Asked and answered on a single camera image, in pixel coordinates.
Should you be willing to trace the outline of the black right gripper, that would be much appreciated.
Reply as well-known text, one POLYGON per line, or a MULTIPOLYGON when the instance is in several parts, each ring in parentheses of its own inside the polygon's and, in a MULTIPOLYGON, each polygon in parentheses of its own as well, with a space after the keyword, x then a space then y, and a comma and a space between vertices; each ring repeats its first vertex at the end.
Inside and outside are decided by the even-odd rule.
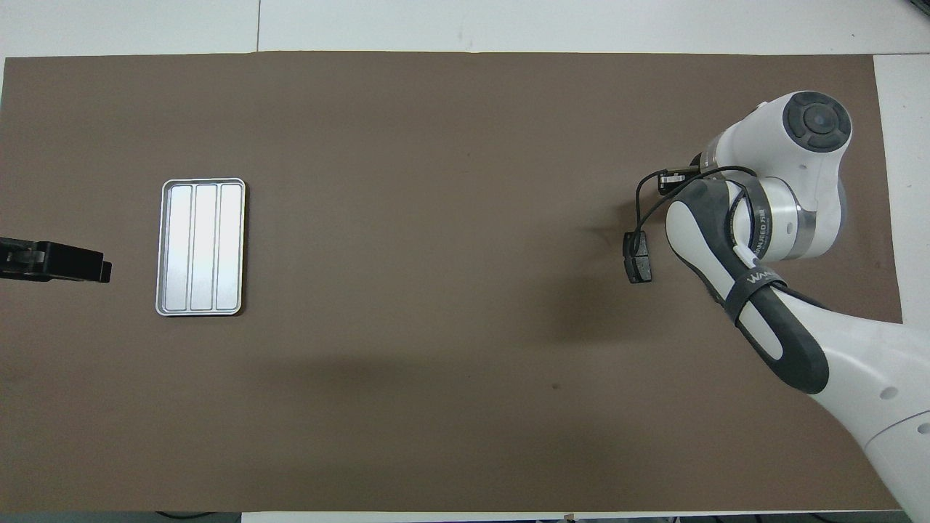
POLYGON ((671 172, 668 170, 661 170, 655 177, 657 180, 658 194, 665 196, 671 191, 671 196, 674 198, 674 196, 683 191, 689 183, 700 178, 701 174, 700 168, 674 168, 671 172))

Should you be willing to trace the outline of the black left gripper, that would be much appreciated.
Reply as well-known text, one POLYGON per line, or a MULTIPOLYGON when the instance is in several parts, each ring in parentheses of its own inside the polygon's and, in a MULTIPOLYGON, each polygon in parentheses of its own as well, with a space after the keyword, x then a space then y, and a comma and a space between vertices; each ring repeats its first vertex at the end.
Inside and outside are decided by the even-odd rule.
POLYGON ((112 271, 112 262, 105 261, 103 252, 49 241, 1 239, 3 279, 109 283, 112 271))

